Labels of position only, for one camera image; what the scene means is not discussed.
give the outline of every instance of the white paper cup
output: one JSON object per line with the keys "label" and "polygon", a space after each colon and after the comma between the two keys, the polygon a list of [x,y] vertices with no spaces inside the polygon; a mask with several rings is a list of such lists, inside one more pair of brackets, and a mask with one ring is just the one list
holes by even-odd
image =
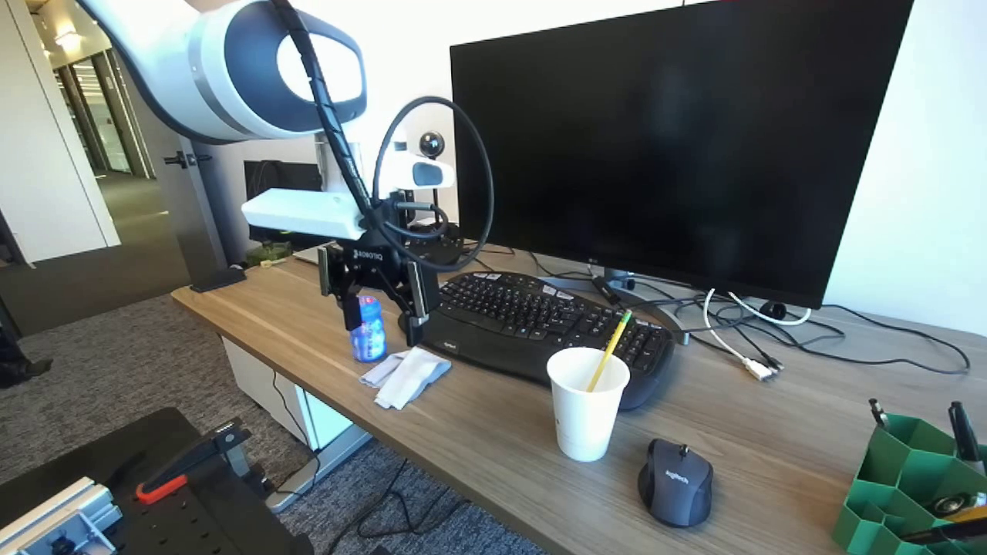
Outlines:
{"label": "white paper cup", "polygon": [[577,463],[595,463],[608,453],[620,395],[629,382],[629,367],[611,358],[589,392],[601,358],[601,348],[561,348],[549,358],[555,441]]}

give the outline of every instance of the floor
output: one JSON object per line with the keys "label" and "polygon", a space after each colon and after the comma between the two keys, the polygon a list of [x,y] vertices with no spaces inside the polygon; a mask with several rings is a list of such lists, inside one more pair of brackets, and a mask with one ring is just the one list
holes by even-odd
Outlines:
{"label": "floor", "polygon": [[160,185],[133,176],[102,176],[99,188],[120,247],[0,271],[0,299],[22,336],[188,284]]}
{"label": "floor", "polygon": [[[241,419],[250,432],[247,459],[271,484],[284,484],[312,456],[241,395],[216,330],[170,296],[25,336],[22,348],[28,358],[52,358],[52,370],[0,389],[0,484],[160,407],[176,407],[200,432]],[[324,555],[540,552],[379,441],[305,484],[302,500],[278,518]]]}

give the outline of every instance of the black cable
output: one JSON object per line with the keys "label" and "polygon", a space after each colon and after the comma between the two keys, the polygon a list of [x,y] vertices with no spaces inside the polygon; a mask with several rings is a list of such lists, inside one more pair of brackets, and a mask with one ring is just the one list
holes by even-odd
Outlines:
{"label": "black cable", "polygon": [[944,367],[931,367],[931,364],[922,364],[922,361],[913,361],[913,358],[848,358],[848,355],[833,355],[833,352],[811,348],[808,342],[796,339],[796,336],[793,336],[790,330],[783,330],[783,327],[771,327],[771,333],[783,336],[783,342],[787,342],[790,348],[796,348],[796,352],[805,352],[805,355],[814,355],[814,358],[827,358],[827,361],[842,361],[842,364],[861,364],[861,367],[904,364],[904,367],[919,367],[919,370],[938,373],[938,376],[965,376],[968,367],[972,367],[968,355],[965,355],[959,345],[953,345],[953,342],[947,342],[947,339],[938,339],[938,336],[931,336],[931,333],[922,333],[922,330],[913,330],[913,327],[885,324],[885,321],[867,318],[867,315],[861,315],[861,311],[851,311],[851,308],[845,308],[845,305],[824,305],[824,308],[839,308],[839,311],[848,311],[848,315],[854,315],[854,318],[861,318],[861,321],[867,321],[867,324],[873,324],[873,327],[894,330],[894,333],[907,333],[907,336],[919,336],[919,339],[925,339],[925,342],[944,345],[944,348],[956,352],[962,364],[953,367],[953,370],[944,370]]}
{"label": "black cable", "polygon": [[407,459],[401,459],[398,472],[392,475],[389,487],[367,503],[355,518],[345,521],[345,527],[333,537],[333,543],[324,549],[324,555],[333,555],[339,549],[339,543],[349,537],[352,527],[358,527],[367,515],[373,515],[379,509],[379,503],[389,500],[389,493],[395,490],[398,478],[404,475]]}
{"label": "black cable", "polygon": [[543,259],[537,259],[534,250],[524,250],[524,253],[537,265],[537,271],[543,271],[546,278],[555,278],[555,281],[592,281],[589,271],[549,271],[549,265],[543,265]]}
{"label": "black cable", "polygon": [[484,259],[475,259],[484,271],[494,271],[494,265],[487,265]]}
{"label": "black cable", "polygon": [[370,515],[358,524],[358,537],[361,540],[389,540],[389,537],[426,537],[432,530],[438,530],[444,521],[450,521],[463,506],[469,506],[466,500],[456,500],[441,518],[432,518],[432,512],[438,509],[438,503],[447,496],[447,490],[441,490],[438,496],[432,496],[432,503],[426,503],[426,509],[419,512],[419,518],[410,515],[407,509],[407,496],[401,490],[392,490],[392,500],[398,500],[401,506],[401,518],[404,527],[398,530],[364,530],[364,524],[370,521]]}
{"label": "black cable", "polygon": [[509,256],[518,256],[518,250],[515,247],[503,247],[503,244],[487,244],[484,250],[506,250]]}
{"label": "black cable", "polygon": [[[463,506],[469,506],[466,500],[456,500],[441,518],[432,518],[435,509],[441,506],[441,500],[450,493],[447,487],[438,490],[426,509],[419,512],[419,518],[410,515],[407,496],[398,487],[401,475],[407,472],[407,463],[401,463],[401,469],[395,472],[395,478],[389,481],[389,487],[382,490],[382,496],[376,496],[376,503],[364,506],[330,543],[330,549],[324,555],[333,555],[339,549],[339,543],[355,530],[358,540],[389,540],[389,537],[426,537],[432,530],[438,530],[444,521],[450,521]],[[398,500],[401,509],[401,527],[392,530],[364,530],[367,521],[389,503]]]}
{"label": "black cable", "polygon": [[[719,305],[716,311],[709,311],[709,321],[716,321],[716,324],[712,327],[694,327],[694,330],[688,330],[688,336],[691,336],[691,342],[700,342],[703,348],[712,348],[712,352],[722,352],[722,355],[734,358],[734,352],[728,352],[725,345],[697,336],[697,333],[709,333],[709,330],[734,330],[734,333],[740,333],[740,324],[753,321],[753,315],[740,311],[740,318],[725,318],[725,311],[740,311],[740,308],[734,302]],[[762,352],[750,336],[743,336],[743,339],[762,355],[762,364],[777,367],[777,358]]]}
{"label": "black cable", "polygon": [[635,281],[638,287],[645,287],[645,290],[654,290],[657,296],[663,296],[660,302],[657,299],[651,299],[651,305],[675,305],[675,311],[688,302],[688,299],[682,299],[682,296],[672,296],[672,293],[666,293],[663,287],[657,287],[657,284],[651,284],[651,281]]}
{"label": "black cable", "polygon": [[743,324],[737,324],[734,333],[762,358],[765,367],[780,370],[777,358],[771,358],[753,336],[743,333]]}
{"label": "black cable", "polygon": [[[389,231],[389,225],[382,222],[382,216],[373,210],[373,197],[367,194],[367,185],[364,185],[364,179],[361,179],[361,170],[358,170],[355,154],[352,154],[352,148],[349,148],[349,139],[345,139],[345,133],[342,133],[342,126],[339,126],[339,117],[336,117],[336,111],[333,111],[330,86],[327,86],[327,80],[324,80],[324,74],[321,74],[321,65],[318,65],[312,37],[308,37],[299,12],[290,6],[290,0],[271,0],[271,6],[278,9],[278,15],[281,15],[281,22],[284,22],[284,28],[287,28],[287,34],[290,34],[290,40],[293,40],[296,49],[299,49],[302,68],[305,68],[305,74],[308,74],[312,99],[315,99],[315,108],[318,108],[318,120],[321,120],[321,126],[324,126],[324,133],[327,133],[327,142],[330,142],[330,151],[333,151],[336,167],[339,167],[339,173],[342,173],[342,182],[345,182],[349,194],[355,197],[361,216],[364,216],[364,219],[379,231],[379,237],[386,237],[386,244],[389,244],[392,250],[398,250],[404,259],[419,262],[423,268],[435,268],[435,271],[466,268],[466,265],[478,256],[478,250],[460,256],[453,265],[444,265],[444,262],[432,262],[432,259],[426,259],[426,256],[410,253],[410,250]],[[453,102],[447,102],[447,99],[438,99],[438,96],[419,96],[419,99],[407,102],[407,105],[395,114],[395,120],[392,120],[392,126],[389,126],[389,133],[386,133],[382,142],[389,145],[392,136],[395,136],[395,123],[401,123],[401,120],[404,120],[410,111],[416,111],[419,105],[444,105],[444,108],[450,108],[456,117],[466,120],[469,139],[472,139],[472,142],[478,145],[478,151],[481,151],[484,179],[487,179],[487,191],[490,191],[487,225],[484,225],[484,234],[481,234],[481,244],[487,244],[490,225],[494,225],[494,167],[490,167],[487,145],[484,145],[475,120],[472,120],[460,105],[453,105]]]}
{"label": "black cable", "polygon": [[490,163],[490,154],[487,154],[487,145],[475,126],[475,120],[450,99],[441,99],[441,96],[419,96],[413,102],[407,102],[389,123],[389,130],[382,133],[382,142],[379,142],[379,151],[376,151],[376,163],[373,163],[373,197],[379,191],[379,170],[382,170],[382,157],[395,139],[395,130],[404,123],[404,117],[423,105],[444,105],[450,108],[460,120],[466,120],[466,130],[469,130],[469,139],[475,142],[481,160],[484,160],[484,182],[487,182],[487,222],[484,222],[484,231],[478,237],[478,247],[469,250],[466,256],[460,256],[453,265],[444,265],[444,262],[435,262],[435,259],[426,259],[426,256],[416,256],[410,253],[407,247],[401,247],[389,231],[398,231],[395,225],[389,231],[382,231],[382,237],[401,253],[407,256],[410,262],[419,262],[423,268],[435,268],[435,271],[460,271],[466,268],[469,262],[475,262],[475,256],[481,253],[481,247],[487,244],[490,237],[490,228],[494,228],[494,204],[497,204],[497,191],[494,191],[494,163]]}
{"label": "black cable", "polygon": [[[802,345],[814,345],[814,342],[827,342],[827,339],[830,339],[830,342],[833,342],[833,339],[845,339],[845,330],[839,330],[839,327],[833,327],[833,324],[805,321],[802,327],[820,327],[820,330],[827,330],[827,333],[820,333],[820,336],[799,339]],[[796,336],[793,336],[790,330],[774,327],[774,324],[768,324],[768,321],[759,321],[759,327],[753,327],[753,330],[771,336],[771,339],[780,342],[780,345],[796,342]]]}

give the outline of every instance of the black keyboard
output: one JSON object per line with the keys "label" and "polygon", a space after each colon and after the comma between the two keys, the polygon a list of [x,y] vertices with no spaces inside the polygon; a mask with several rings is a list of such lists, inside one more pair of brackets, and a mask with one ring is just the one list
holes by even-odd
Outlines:
{"label": "black keyboard", "polygon": [[[456,274],[438,293],[423,345],[484,370],[549,385],[546,361],[568,345],[608,348],[620,308],[564,293],[540,278],[487,271]],[[672,330],[632,321],[614,348],[629,367],[620,413],[648,407],[672,355]]]}

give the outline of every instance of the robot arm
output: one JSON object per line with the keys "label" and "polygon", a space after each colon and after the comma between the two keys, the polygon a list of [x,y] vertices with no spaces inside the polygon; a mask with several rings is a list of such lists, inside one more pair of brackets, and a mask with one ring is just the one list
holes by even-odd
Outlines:
{"label": "robot arm", "polygon": [[[154,114],[200,142],[321,133],[302,59],[275,3],[244,0],[194,12],[185,0],[80,0],[133,68]],[[339,123],[367,108],[358,43],[299,12]]]}
{"label": "robot arm", "polygon": [[416,342],[438,284],[435,268],[407,259],[407,247],[389,228],[407,228],[410,216],[395,197],[367,194],[339,126],[367,108],[358,43],[290,9],[287,0],[241,0],[204,15],[182,0],[80,0],[80,6],[102,22],[142,96],[176,133],[204,142],[324,136],[352,197],[342,200],[336,191],[321,194],[321,204],[308,197],[287,204],[284,228],[299,231],[290,222],[312,222],[296,219],[293,207],[321,210],[321,222],[352,219],[358,207],[361,225],[345,225],[345,237],[333,234],[339,225],[324,228],[339,241],[321,253],[324,293],[336,296],[345,330],[355,330],[358,290],[386,290],[401,305],[407,342]]}

